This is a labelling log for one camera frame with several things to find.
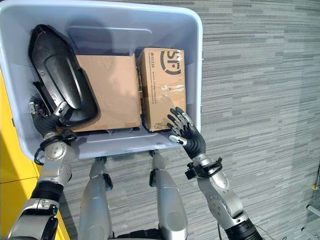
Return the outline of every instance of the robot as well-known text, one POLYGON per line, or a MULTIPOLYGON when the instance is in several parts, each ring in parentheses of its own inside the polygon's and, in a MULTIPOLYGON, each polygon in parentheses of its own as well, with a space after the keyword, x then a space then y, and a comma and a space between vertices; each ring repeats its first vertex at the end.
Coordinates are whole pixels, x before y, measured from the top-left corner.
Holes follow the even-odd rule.
MULTIPOLYGON (((43 165, 41 175, 16 222, 8 235, 9 240, 53 240, 58 227, 55 218, 63 189, 71 179, 71 161, 76 158, 71 142, 75 136, 70 131, 58 133, 56 125, 66 112, 62 102, 53 114, 44 111, 36 101, 29 103, 35 128, 44 141, 35 154, 34 161, 43 165), (44 151, 45 162, 38 160, 44 151)), ((180 144, 190 157, 185 175, 196 178, 204 194, 210 212, 224 229, 230 240, 262 240, 243 209, 239 197, 232 191, 227 176, 222 171, 222 159, 212 161, 206 155, 206 142, 191 118, 179 107, 171 108, 168 118, 172 123, 169 139, 180 144)), ((79 240, 154 239, 185 240, 188 237, 188 220, 179 190, 166 171, 164 159, 157 150, 150 152, 152 170, 149 184, 156 187, 158 229, 141 230, 115 237, 109 213, 107 192, 113 188, 105 168, 106 157, 98 157, 93 163, 89 182, 81 200, 79 240)))

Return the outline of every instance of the wire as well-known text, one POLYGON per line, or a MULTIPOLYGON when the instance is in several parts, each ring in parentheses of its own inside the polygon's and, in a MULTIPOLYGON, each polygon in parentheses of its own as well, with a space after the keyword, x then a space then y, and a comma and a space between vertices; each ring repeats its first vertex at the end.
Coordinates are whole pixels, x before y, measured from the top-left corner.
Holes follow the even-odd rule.
POLYGON ((219 234, 219 239, 222 240, 219 223, 218 223, 218 234, 219 234))
POLYGON ((258 225, 255 225, 255 226, 256 226, 257 228, 261 229, 262 231, 264 231, 264 232, 268 235, 269 238, 271 238, 272 240, 276 240, 275 238, 271 237, 270 234, 269 234, 266 230, 264 230, 262 227, 260 227, 260 226, 258 226, 258 225))

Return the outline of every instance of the printed logo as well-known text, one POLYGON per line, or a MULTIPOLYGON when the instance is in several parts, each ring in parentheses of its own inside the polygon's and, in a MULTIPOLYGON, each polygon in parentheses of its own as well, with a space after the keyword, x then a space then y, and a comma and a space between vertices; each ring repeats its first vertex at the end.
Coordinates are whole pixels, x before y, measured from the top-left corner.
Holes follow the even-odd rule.
POLYGON ((165 56, 165 51, 161 52, 161 55, 160 55, 161 67, 167 74, 170 74, 170 75, 180 74, 181 73, 180 61, 181 61, 181 56, 178 51, 173 51, 172 55, 170 55, 170 51, 167 51, 166 56, 165 56))
POLYGON ((155 129, 161 129, 161 128, 162 128, 162 124, 161 124, 161 123, 156 123, 156 124, 154 125, 154 128, 155 128, 155 129))

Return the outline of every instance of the gray carpet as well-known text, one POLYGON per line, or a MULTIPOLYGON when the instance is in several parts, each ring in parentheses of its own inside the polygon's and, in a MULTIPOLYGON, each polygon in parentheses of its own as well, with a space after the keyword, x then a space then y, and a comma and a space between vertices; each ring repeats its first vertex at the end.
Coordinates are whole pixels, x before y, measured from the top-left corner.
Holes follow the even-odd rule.
MULTIPOLYGON (((320 2, 316 0, 132 1, 194 10, 203 23, 202 133, 221 156, 231 186, 252 222, 277 240, 307 240, 320 218, 305 209, 320 161, 320 2)), ((217 221, 184 171, 182 149, 162 150, 180 188, 189 240, 217 240, 217 221)), ((77 238, 80 199, 91 160, 73 163, 61 213, 77 238)), ((108 202, 116 235, 156 228, 156 192, 148 153, 110 157, 108 202)), ((259 230, 262 236, 269 239, 259 230)))

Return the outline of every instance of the robot forearm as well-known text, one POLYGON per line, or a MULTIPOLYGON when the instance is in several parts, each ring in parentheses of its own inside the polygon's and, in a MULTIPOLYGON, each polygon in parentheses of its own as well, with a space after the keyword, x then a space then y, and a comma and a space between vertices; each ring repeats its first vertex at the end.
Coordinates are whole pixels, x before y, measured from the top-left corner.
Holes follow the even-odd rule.
POLYGON ((74 149, 63 141, 57 141, 57 133, 44 136, 48 144, 44 148, 45 163, 36 186, 14 223, 9 239, 53 240, 58 227, 55 215, 64 186, 71 178, 71 160, 74 149))
MULTIPOLYGON (((206 171, 213 165, 205 153, 192 159, 193 167, 206 171)), ((203 192, 210 212, 219 225, 225 230, 230 240, 262 240, 255 226, 243 210, 240 198, 231 190, 227 176, 221 170, 214 168, 207 173, 208 177, 198 176, 198 186, 203 192)))

